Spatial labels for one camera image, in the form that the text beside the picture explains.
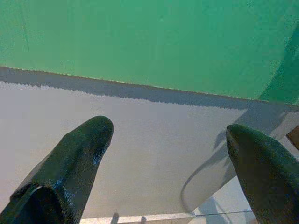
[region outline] green wall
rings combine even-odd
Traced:
[[[0,0],[0,66],[299,105],[298,21],[298,0]]]

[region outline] brown object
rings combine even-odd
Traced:
[[[291,143],[299,150],[299,126],[295,127],[287,135]]]

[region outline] green painted wall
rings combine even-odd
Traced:
[[[0,0],[0,66],[298,105],[298,0]]]

